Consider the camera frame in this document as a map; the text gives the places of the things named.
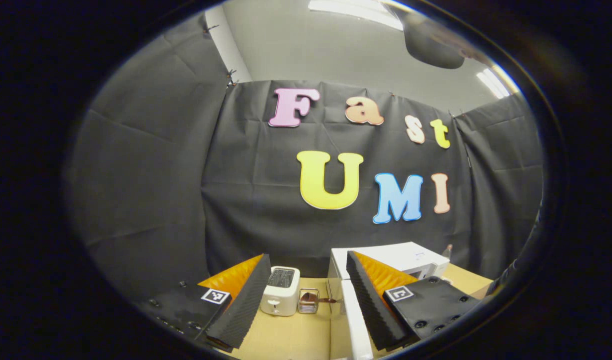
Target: table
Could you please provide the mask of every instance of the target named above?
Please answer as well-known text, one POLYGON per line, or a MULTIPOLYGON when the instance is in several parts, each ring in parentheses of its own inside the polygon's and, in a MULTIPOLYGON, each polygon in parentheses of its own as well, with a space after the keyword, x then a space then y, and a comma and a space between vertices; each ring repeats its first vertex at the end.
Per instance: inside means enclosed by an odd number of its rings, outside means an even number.
MULTIPOLYGON (((481 299, 492 280, 449 264, 443 273, 457 289, 481 299)), ((300 278, 299 287, 319 289, 319 297, 328 297, 326 278, 300 278)), ((320 303, 316 314, 274 316, 257 310, 253 324, 241 347, 229 355, 242 360, 330 360, 330 307, 320 303)), ((395 351, 377 351, 375 358, 395 351)))

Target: foam letter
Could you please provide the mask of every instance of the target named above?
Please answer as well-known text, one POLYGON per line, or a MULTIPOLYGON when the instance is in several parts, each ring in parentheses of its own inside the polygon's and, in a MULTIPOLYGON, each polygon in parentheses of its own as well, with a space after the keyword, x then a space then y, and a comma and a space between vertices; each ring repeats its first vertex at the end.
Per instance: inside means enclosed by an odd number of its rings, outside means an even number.
POLYGON ((434 137, 437 140, 437 144, 444 149, 450 147, 450 141, 446 140, 446 133, 448 128, 443 126, 441 119, 430 121, 430 126, 434 128, 434 137))
POLYGON ((379 114, 377 103, 367 97, 354 96, 346 100, 346 104, 350 105, 346 109, 346 117, 353 123, 381 125, 384 121, 379 114))
POLYGON ((331 194, 324 189, 324 171, 330 155, 322 151, 301 151, 297 160, 301 162, 301 197, 311 207, 325 210, 339 210, 349 207, 359 194, 359 164, 363 156, 343 152, 339 161, 344 164, 344 190, 331 194))
POLYGON ((408 129, 406 129, 406 133, 408 133, 410 141, 423 144, 425 141, 425 135, 422 131, 422 123, 419 121, 419 119, 411 115, 406 115, 404 121, 408 127, 408 129))
POLYGON ((419 210, 419 201, 422 192, 424 178, 419 175, 410 175, 404 185, 404 191, 399 190, 399 185, 395 176, 391 173, 378 173, 375 175, 375 182, 379 184, 379 210, 372 222, 375 224, 385 224, 390 221, 388 207, 392 209, 395 221, 399 221, 404 215, 405 221, 417 220, 422 217, 419 210))
POLYGON ((447 213, 450 210, 446 191, 448 176, 445 173, 434 173, 430 178, 434 181, 434 186, 437 189, 437 204, 434 206, 434 212, 437 214, 447 213))
POLYGON ((274 112, 274 117, 268 121, 270 126, 281 126, 294 128, 301 124, 301 120, 295 117, 295 109, 299 110, 301 116, 306 116, 310 110, 310 100, 319 100, 319 91, 317 89, 276 89, 277 94, 277 109, 274 112))

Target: yellow letter u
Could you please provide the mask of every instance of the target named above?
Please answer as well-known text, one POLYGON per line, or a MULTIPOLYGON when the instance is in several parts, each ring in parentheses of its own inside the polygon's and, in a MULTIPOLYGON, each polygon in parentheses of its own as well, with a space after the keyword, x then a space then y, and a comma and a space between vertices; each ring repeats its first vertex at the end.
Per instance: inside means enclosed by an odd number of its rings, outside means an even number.
POLYGON ((297 154, 301 163, 301 197, 312 207, 325 210, 339 210, 349 207, 359 194, 359 164, 363 156, 358 153, 340 153, 339 161, 344 164, 344 190, 329 193, 324 188, 324 171, 330 155, 322 151, 302 151, 297 154))

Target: white microwave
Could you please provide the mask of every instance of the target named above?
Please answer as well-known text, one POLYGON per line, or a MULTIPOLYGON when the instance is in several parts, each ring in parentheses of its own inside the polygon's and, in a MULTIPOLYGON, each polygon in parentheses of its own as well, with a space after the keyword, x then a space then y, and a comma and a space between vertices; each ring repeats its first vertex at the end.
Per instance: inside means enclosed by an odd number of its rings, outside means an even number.
POLYGON ((346 271, 346 260, 350 250, 369 256, 419 280, 429 276, 442 276, 450 261, 411 241, 382 246, 331 249, 328 294, 337 303, 330 304, 330 358, 371 360, 374 358, 374 349, 350 275, 346 271))

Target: ceiling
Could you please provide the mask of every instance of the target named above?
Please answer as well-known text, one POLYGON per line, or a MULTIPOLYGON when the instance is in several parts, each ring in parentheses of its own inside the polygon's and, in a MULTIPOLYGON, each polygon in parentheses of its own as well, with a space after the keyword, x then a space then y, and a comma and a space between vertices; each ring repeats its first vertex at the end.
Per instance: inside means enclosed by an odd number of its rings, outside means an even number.
POLYGON ((496 100, 466 59, 437 68, 406 51, 400 30, 344 14, 308 10, 308 0, 229 0, 232 36, 252 80, 308 80, 391 91, 453 115, 496 100))

